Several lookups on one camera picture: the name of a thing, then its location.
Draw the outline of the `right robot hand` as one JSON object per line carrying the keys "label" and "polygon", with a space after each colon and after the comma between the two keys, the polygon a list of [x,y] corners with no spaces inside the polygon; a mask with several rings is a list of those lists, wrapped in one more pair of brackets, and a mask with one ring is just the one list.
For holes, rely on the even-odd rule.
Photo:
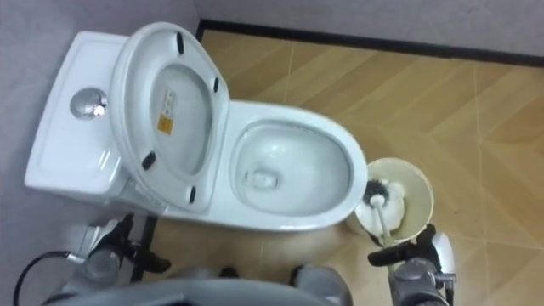
{"label": "right robot hand", "polygon": [[433,224],[416,236],[415,241],[404,241],[371,252],[367,259],[374,267],[386,267],[414,258],[428,260],[440,273],[455,274],[456,263],[449,236],[438,231]]}

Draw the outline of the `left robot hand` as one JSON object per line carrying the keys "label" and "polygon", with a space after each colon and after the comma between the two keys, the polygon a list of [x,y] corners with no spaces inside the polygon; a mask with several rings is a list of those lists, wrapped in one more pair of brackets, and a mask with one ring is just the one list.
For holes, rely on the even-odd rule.
{"label": "left robot hand", "polygon": [[64,258],[78,264],[84,275],[95,279],[114,278],[125,262],[152,274],[168,271],[172,267],[170,260],[130,238],[133,226],[132,214],[111,220],[96,232],[95,241],[85,255],[66,252]]}

